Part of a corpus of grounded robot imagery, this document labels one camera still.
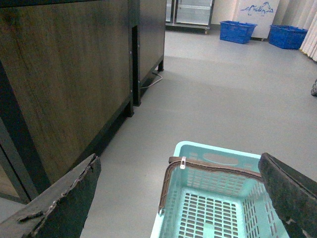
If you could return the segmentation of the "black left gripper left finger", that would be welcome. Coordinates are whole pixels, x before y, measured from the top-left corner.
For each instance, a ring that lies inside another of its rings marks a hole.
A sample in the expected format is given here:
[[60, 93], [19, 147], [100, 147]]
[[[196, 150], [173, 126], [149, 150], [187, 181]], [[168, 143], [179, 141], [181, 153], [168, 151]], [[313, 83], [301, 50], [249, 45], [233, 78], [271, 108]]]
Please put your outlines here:
[[101, 162], [92, 154], [1, 222], [2, 238], [78, 238], [91, 208]]

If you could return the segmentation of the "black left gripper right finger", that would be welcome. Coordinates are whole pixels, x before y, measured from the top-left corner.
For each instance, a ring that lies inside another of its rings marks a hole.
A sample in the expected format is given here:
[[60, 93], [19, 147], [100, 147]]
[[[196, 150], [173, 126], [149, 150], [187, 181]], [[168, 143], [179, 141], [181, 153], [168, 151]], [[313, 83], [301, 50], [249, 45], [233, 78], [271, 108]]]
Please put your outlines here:
[[315, 238], [317, 182], [269, 153], [261, 155], [258, 168], [289, 237]]

